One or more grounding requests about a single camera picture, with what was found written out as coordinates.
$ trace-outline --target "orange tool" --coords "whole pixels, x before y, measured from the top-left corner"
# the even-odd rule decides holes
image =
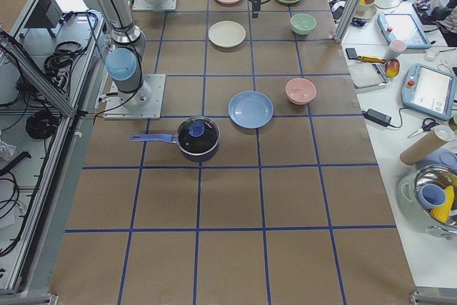
[[[357,59],[362,62],[370,62],[371,64],[385,64],[386,60],[376,56],[357,56]]]

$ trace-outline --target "pink cup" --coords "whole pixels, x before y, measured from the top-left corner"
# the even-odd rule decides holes
[[[384,59],[386,59],[386,60],[396,59],[405,50],[406,50],[406,43],[401,41],[401,40],[399,40],[399,39],[394,39],[388,45],[387,51],[386,51],[386,55],[384,56]]]

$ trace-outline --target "power adapter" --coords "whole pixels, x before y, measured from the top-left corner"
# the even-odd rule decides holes
[[[391,126],[392,117],[382,114],[377,110],[368,109],[368,111],[362,111],[363,116],[369,121],[373,121],[382,126]]]

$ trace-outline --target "mango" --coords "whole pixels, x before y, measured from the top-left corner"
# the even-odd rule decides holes
[[[394,78],[400,72],[400,62],[397,59],[386,61],[386,75],[388,78]]]

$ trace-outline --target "blue cup in bowl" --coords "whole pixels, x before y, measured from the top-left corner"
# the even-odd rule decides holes
[[[444,193],[444,190],[440,186],[435,184],[422,186],[417,192],[417,197],[425,209],[432,209],[446,202],[446,193]]]

